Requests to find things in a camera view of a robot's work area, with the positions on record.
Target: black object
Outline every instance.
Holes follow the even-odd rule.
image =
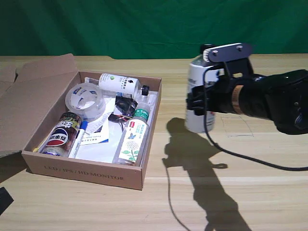
[[[124,123],[129,119],[129,117],[133,116],[137,107],[137,102],[131,98],[124,98],[121,96],[116,96],[115,102],[115,106],[119,109],[122,115],[125,115],[125,117],[111,113],[108,120],[115,123]]]
[[[116,107],[123,115],[133,115],[137,107],[137,102],[131,98],[117,96],[115,102]]]
[[[13,198],[4,187],[0,188],[0,215],[10,206]]]
[[[141,88],[141,95],[148,95],[149,94],[149,90],[150,90],[149,86],[143,85],[142,88]]]

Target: can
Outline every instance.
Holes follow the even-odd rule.
[[[81,121],[81,117],[75,113],[63,113],[41,153],[68,157]]]
[[[191,92],[194,87],[203,85],[203,74],[211,67],[211,63],[203,60],[203,56],[198,56],[189,64],[187,92]],[[210,70],[206,73],[205,86],[212,86],[219,76],[219,70]],[[206,126],[207,130],[211,131],[215,124],[215,113],[207,111]],[[194,111],[186,110],[185,127],[187,130],[194,133],[204,133],[204,115],[195,115]]]

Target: tape roll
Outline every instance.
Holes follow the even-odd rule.
[[[92,83],[81,83],[74,86],[67,93],[65,104],[69,111],[88,122],[98,119],[105,110],[102,90]]]

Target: cardboard box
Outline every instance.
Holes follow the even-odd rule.
[[[99,79],[101,73],[78,71],[72,54],[25,64],[14,82],[12,69],[2,73],[6,83],[0,97],[0,152],[17,152],[34,174],[142,190],[161,98],[161,79],[139,77],[158,97],[140,167],[33,153],[67,111],[65,96],[85,77]]]

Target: pen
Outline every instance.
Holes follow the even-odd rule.
[[[87,121],[82,121],[81,125],[80,125],[80,129],[79,132],[77,134],[77,138],[73,144],[73,147],[71,149],[71,151],[69,152],[68,158],[75,158],[77,151],[80,147],[83,135],[85,134],[85,131],[87,129],[88,126],[88,122]]]

